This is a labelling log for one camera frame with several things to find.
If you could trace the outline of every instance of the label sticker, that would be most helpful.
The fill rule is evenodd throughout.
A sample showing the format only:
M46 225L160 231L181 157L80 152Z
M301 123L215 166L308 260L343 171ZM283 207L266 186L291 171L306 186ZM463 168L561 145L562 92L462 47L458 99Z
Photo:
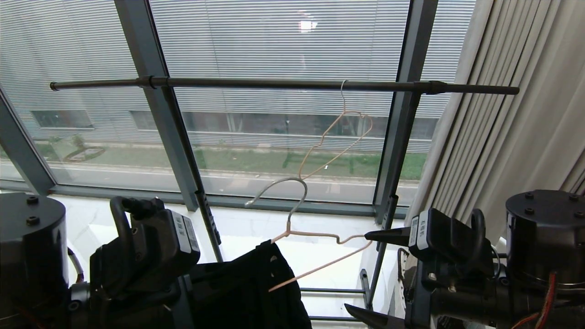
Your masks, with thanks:
M191 253L191 245L189 244L189 237L187 236L187 229L185 228L185 222L181 214L173 213L173 222L175 223L175 231L177 232L177 239L179 240L179 249L182 252Z
M187 228L187 236L189 237L189 242L191 243L191 249L193 251L199 251L199 245L197 244L197 238L195 237L195 230L193 229L193 223L189 217L183 216L183 220L185 221L185 227Z
M418 216L418 236L417 247L418 250L429 248L429 243L426 240L426 229L428 228L429 211L425 210Z
M408 238L408 247L412 247L417 244L417 232L418 232L418 216L412 219L410 224L410 237Z

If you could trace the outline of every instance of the clothes rack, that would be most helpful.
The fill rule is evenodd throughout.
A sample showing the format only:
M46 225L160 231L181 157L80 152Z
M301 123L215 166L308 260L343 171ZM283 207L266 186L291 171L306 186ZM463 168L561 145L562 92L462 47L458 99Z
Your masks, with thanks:
M49 87L54 90L79 89L79 88L112 88L112 87L142 87L149 89L161 88L165 93L165 99L168 102L172 116L175 118L174 123L177 131L181 136L181 146L187 150L188 164L190 170L195 177L197 191L195 196L203 222L207 229L214 254L218 262L222 262L223 258L219 244L221 243L219 232L215 227L215 222L211 209L207 202L207 196L201 181L201 175L197 168L195 156L192 152L187 130L182 120L181 112L179 110L177 101L172 97L172 93L168 92L169 87L195 87L195 88L264 88L264 89L305 89L305 90L335 90L339 91L342 86L341 80L285 80L285 79L224 79L224 78L172 78L172 77L138 77L136 79L123 80L98 80L98 81L73 81L73 82L51 82ZM390 205L388 211L384 214L382 222L382 229L390 229L394 213L398 204L398 196L396 195L398 180L400 178L400 171L402 169L402 162L406 153L408 138L410 137L412 123L417 111L418 103L422 94L441 94L445 92L464 92L476 94L499 94L499 95L515 95L518 94L518 87L507 86L492 86L492 85L462 85L462 84L448 84L441 81L414 81L414 82L389 82L389 81L346 81L343 84L344 91L382 91L382 92L410 92L411 98L407 109L408 124L407 128L403 130L403 136L399 138L399 145L392 148L392 153L395 152L396 159L400 159L389 170L391 175L391 184L389 186L389 198L387 200ZM372 275L371 285L368 280L368 275L365 269L359 273L362 289L328 289L328 288L301 288L302 292L312 293L341 293L341 294L362 294L364 298L364 305L366 309L373 309L373 298L376 292L378 279L384 254L386 251L386 244L378 243L377 245L377 259ZM314 321L357 321L353 317L310 317Z

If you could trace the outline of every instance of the grass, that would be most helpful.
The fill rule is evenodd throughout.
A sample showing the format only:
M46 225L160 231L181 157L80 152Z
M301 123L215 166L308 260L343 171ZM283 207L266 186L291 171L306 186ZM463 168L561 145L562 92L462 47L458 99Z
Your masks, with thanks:
M37 144L39 152L48 161L61 161L65 155L75 151L75 147L62 144L53 147ZM170 167L166 152L159 148L109 148L100 156L84 161L88 164L122 165L140 167ZM200 169L226 170L238 172L275 173L296 175L305 156L300 152L239 150L229 148L194 149ZM305 163L303 175L311 173L331 160L335 154L312 153ZM419 180L426 154L407 153L400 178ZM341 176L375 179L380 165L379 154L346 154L331 163L320 176Z

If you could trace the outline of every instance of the black clothing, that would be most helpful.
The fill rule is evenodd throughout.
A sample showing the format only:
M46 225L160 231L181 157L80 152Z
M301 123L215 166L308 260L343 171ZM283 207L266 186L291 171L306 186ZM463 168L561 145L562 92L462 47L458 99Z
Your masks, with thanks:
M231 262L199 264L190 272L196 328L305 329L311 321L297 282L270 240Z

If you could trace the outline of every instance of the black cylindrical motor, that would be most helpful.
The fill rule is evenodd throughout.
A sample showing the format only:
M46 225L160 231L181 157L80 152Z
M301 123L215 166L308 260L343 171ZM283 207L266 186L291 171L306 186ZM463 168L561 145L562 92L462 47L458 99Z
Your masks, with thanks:
M0 194L0 328L56 316L68 294L65 206L25 193Z
M509 198L506 209L512 282L545 290L555 271L559 294L585 288L585 197L535 190Z

